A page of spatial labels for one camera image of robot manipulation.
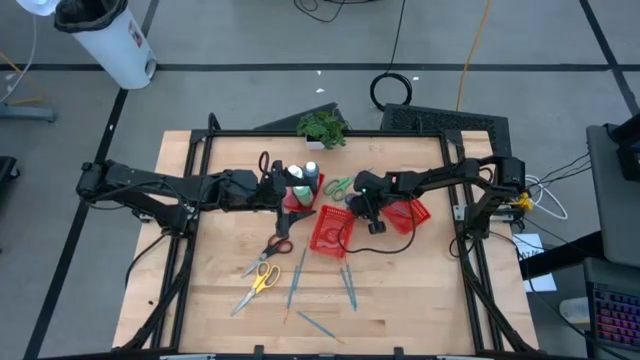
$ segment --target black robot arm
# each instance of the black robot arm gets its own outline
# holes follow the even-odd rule
[[[480,176],[480,169],[487,165],[495,165],[492,181]],[[522,161],[500,156],[465,159],[457,164],[421,173],[387,172],[382,178],[362,171],[353,185],[354,190],[362,194],[349,202],[349,209],[354,215],[371,221],[370,233],[380,233],[385,231],[384,223],[378,219],[383,207],[396,201],[417,199],[430,190],[470,183],[482,188],[485,193],[476,203],[465,207],[464,228],[471,236],[486,238],[489,235],[491,215],[505,202],[518,199],[525,190],[524,175]]]
[[[130,168],[114,161],[85,163],[76,187],[80,197],[94,204],[113,200],[133,210],[137,216],[152,217],[164,232],[189,236],[195,230],[193,219],[200,211],[273,211],[277,214],[276,233],[286,236],[291,225],[315,211],[285,214],[282,198],[286,187],[309,185],[283,168],[276,160],[268,167],[268,154],[260,157],[260,181],[251,170],[223,172],[179,178]],[[166,205],[148,194],[176,198],[178,204]]]

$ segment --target yellow handle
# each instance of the yellow handle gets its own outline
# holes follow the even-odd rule
[[[253,283],[256,294],[260,291],[270,288],[280,278],[280,267],[278,265],[271,266],[269,263],[262,262],[258,266],[258,277]]]

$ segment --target white trash can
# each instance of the white trash can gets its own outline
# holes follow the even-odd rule
[[[60,0],[54,26],[70,33],[123,89],[151,82],[156,56],[127,0]]]

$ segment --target keyboard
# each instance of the keyboard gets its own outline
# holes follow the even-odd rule
[[[596,338],[605,345],[640,351],[640,296],[619,290],[597,283],[591,287]]]

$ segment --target green scissors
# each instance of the green scissors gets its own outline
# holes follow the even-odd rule
[[[362,169],[360,171],[363,170],[371,171],[373,170],[373,168]],[[331,198],[335,201],[342,201],[342,199],[344,199],[344,196],[347,194],[347,188],[349,188],[349,185],[351,185],[355,178],[355,176],[348,176],[333,179],[327,185],[325,185],[324,189],[322,189],[322,192],[325,195],[330,195]]]

